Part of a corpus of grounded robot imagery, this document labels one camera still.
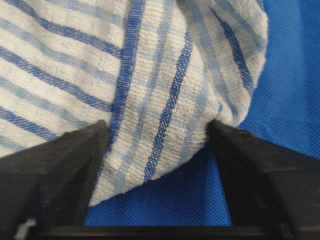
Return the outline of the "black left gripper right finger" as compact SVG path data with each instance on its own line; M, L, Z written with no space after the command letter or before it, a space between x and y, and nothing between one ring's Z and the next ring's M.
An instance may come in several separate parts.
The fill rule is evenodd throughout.
M217 120L208 139L232 221L219 239L319 239L318 159Z

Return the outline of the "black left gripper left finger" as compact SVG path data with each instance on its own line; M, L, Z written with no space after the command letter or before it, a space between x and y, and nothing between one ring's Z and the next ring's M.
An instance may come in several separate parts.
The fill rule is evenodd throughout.
M105 121L67 132L0 159L0 237L12 240L27 220L38 226L81 226L105 150Z

